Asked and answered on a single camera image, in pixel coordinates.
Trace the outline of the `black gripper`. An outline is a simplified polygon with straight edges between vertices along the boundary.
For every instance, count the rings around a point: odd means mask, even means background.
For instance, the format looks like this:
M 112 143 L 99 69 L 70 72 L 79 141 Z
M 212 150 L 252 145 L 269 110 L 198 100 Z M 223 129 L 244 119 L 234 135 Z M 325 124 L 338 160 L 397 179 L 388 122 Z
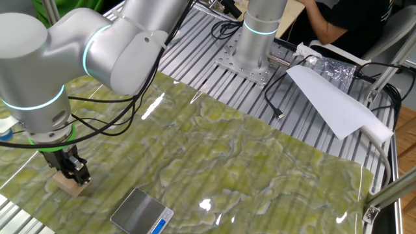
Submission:
M 87 185 L 90 180 L 90 172 L 87 166 L 81 168 L 81 160 L 76 145 L 70 145 L 63 149 L 46 148 L 40 152 L 50 167 L 56 168 L 66 179 L 73 179 L 80 185 Z

